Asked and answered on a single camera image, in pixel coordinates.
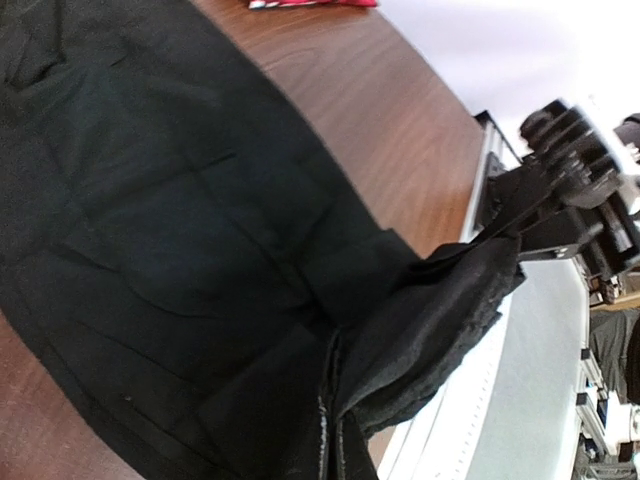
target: brown wooden tabletop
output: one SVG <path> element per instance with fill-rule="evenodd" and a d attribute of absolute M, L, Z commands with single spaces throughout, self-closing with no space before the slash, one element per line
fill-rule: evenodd
<path fill-rule="evenodd" d="M 195 3 L 297 105 L 383 227 L 421 255 L 458 239 L 480 128 L 378 13 Z M 376 459 L 387 441 L 372 445 Z M 0 479 L 139 478 L 91 432 L 0 316 Z"/>

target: red cloth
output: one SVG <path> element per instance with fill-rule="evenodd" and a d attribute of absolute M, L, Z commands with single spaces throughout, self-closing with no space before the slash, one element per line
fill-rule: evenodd
<path fill-rule="evenodd" d="M 340 5 L 354 5 L 357 7 L 377 7 L 377 0 L 250 0 L 249 8 L 295 7 L 299 5 L 313 5 L 318 3 L 338 3 Z"/>

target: white wall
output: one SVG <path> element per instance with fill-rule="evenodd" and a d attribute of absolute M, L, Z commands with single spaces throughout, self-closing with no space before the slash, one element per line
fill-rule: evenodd
<path fill-rule="evenodd" d="M 640 112 L 640 0 L 382 0 L 381 11 L 471 113 L 510 139 L 557 97 L 591 97 L 611 127 Z"/>

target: wooden table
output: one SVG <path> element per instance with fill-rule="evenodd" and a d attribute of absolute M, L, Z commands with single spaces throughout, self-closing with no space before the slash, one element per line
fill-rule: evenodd
<path fill-rule="evenodd" d="M 421 255 L 458 239 L 480 128 L 376 12 L 249 12 L 195 0 L 286 92 L 383 227 Z M 388 435 L 372 442 L 379 460 Z M 104 445 L 0 317 L 0 479 L 140 477 Z"/>

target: black fabric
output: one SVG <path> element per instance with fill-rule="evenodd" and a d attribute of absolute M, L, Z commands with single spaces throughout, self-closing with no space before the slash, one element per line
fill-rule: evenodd
<path fill-rule="evenodd" d="M 89 425 L 150 480 L 374 479 L 518 241 L 419 260 L 186 1 L 0 25 L 0 305 Z"/>

